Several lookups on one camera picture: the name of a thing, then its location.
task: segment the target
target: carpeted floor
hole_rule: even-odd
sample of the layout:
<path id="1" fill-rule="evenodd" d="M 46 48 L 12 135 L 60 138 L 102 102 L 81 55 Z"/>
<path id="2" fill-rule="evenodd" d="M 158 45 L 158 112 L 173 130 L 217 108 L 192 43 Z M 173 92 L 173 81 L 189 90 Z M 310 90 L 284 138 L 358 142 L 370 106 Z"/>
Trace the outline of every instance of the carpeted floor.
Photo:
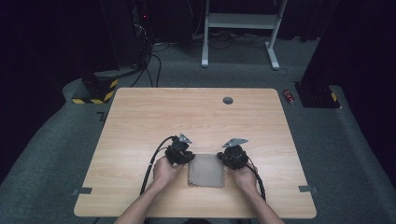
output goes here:
<path id="1" fill-rule="evenodd" d="M 368 147 L 340 87 L 331 86 L 342 108 L 304 108 L 293 87 L 300 81 L 318 41 L 277 40 L 281 69 L 272 70 L 262 39 L 209 49 L 209 66 L 201 67 L 201 48 L 167 44 L 153 51 L 162 61 L 159 87 L 273 88 L 291 90 L 295 105 L 281 102 L 318 214 L 287 223 L 396 223 L 396 192 Z M 211 41 L 214 47 L 222 42 Z M 148 70 L 155 81 L 159 61 Z M 138 74 L 121 77 L 129 87 Z M 67 102 L 36 133 L 0 187 L 0 223 L 93 223 L 76 217 L 77 196 L 103 128 L 107 105 L 75 105 L 79 80 L 64 87 Z M 134 88 L 149 87 L 144 73 Z M 112 223 L 114 217 L 98 223 Z"/>

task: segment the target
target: wooden table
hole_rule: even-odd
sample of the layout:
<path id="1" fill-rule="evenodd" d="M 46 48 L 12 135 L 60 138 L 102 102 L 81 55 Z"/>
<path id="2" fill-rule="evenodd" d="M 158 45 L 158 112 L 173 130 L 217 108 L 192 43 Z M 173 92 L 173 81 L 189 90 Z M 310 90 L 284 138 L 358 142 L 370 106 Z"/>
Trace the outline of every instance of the wooden table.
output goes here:
<path id="1" fill-rule="evenodd" d="M 233 103 L 224 104 L 224 97 Z M 79 194 L 75 214 L 119 216 L 139 196 L 157 146 L 180 133 L 190 138 L 195 154 L 217 154 L 231 138 L 248 139 L 241 147 L 258 167 L 267 202 L 279 216 L 316 215 L 310 192 L 298 188 L 307 183 L 277 92 L 207 88 L 118 89 L 82 186 L 92 192 Z M 255 217 L 227 170 L 225 188 L 213 189 L 189 186 L 188 169 L 157 199 L 149 217 Z"/>

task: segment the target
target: hand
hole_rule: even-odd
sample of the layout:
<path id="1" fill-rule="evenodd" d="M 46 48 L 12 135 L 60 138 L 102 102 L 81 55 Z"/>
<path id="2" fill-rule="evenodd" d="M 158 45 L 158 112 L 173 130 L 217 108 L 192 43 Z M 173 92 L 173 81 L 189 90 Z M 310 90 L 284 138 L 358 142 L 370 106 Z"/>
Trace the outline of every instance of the hand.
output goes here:
<path id="1" fill-rule="evenodd" d="M 154 164 L 154 183 L 161 185 L 162 188 L 168 186 L 176 177 L 177 173 L 183 169 L 183 165 L 173 166 L 164 156 L 159 158 Z"/>
<path id="2" fill-rule="evenodd" d="M 239 170 L 232 170 L 230 169 L 230 173 L 233 176 L 233 179 L 235 180 L 236 185 L 243 191 L 251 191 L 256 190 L 257 191 L 257 178 L 251 172 L 251 170 L 248 167 L 243 167 Z"/>

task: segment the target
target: metal bracket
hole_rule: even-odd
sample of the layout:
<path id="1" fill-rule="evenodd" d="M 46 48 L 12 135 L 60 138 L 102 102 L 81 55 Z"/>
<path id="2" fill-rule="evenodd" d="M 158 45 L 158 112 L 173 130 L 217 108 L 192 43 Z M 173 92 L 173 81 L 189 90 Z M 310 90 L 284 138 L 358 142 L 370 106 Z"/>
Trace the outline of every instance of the metal bracket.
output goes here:
<path id="1" fill-rule="evenodd" d="M 184 135 L 183 133 L 180 134 L 178 141 L 184 143 L 192 143 L 192 141 L 188 137 L 186 137 L 186 135 Z"/>
<path id="2" fill-rule="evenodd" d="M 226 144 L 223 145 L 223 147 L 236 147 L 241 144 L 244 144 L 248 142 L 247 139 L 242 139 L 242 138 L 232 138 L 230 141 L 228 141 Z"/>
<path id="3" fill-rule="evenodd" d="M 311 194 L 319 193 L 318 188 L 311 187 L 309 185 L 299 186 L 298 189 L 300 190 L 300 192 L 311 192 Z"/>
<path id="4" fill-rule="evenodd" d="M 92 188 L 73 189 L 72 195 L 91 194 Z"/>

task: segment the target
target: white stand leg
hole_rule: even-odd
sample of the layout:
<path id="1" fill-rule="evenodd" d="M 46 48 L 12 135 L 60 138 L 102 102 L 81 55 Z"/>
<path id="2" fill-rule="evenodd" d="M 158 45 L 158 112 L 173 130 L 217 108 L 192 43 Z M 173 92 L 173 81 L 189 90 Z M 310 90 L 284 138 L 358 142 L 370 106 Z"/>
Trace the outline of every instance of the white stand leg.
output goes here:
<path id="1" fill-rule="evenodd" d="M 282 1 L 281 5 L 280 5 L 279 12 L 277 13 L 277 19 L 276 19 L 274 30 L 271 34 L 270 42 L 265 42 L 265 48 L 267 49 L 268 56 L 271 61 L 271 65 L 274 70 L 279 70 L 279 68 L 280 68 L 279 63 L 277 62 L 277 58 L 275 56 L 274 44 L 275 44 L 277 32 L 279 31 L 280 23 L 282 22 L 283 12 L 285 11 L 285 7 L 286 7 L 287 3 L 288 3 L 288 0 Z"/>
<path id="2" fill-rule="evenodd" d="M 208 36 L 209 36 L 209 0 L 206 0 L 204 45 L 202 48 L 202 67 L 209 66 L 209 46 L 207 43 Z"/>

